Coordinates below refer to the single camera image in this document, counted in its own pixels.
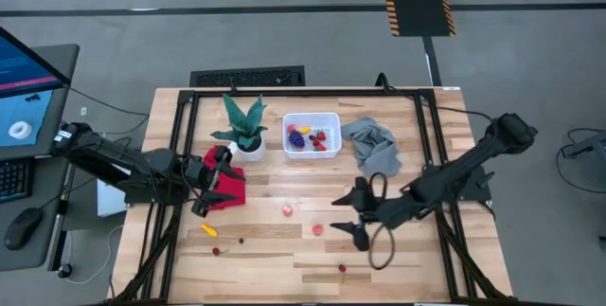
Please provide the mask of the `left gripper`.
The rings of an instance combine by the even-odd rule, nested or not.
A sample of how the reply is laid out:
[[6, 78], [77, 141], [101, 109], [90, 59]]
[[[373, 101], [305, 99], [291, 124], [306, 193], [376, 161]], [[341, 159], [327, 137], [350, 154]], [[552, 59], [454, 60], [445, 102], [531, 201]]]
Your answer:
[[217, 204], [237, 200], [233, 195], [216, 191], [222, 173], [236, 180], [245, 180], [243, 175], [233, 171], [230, 166], [232, 153], [227, 147], [219, 146], [214, 159], [214, 169], [210, 169], [202, 158], [194, 156], [190, 156], [182, 165], [182, 178], [188, 189], [196, 195], [191, 210], [200, 217], [205, 217], [210, 208]]

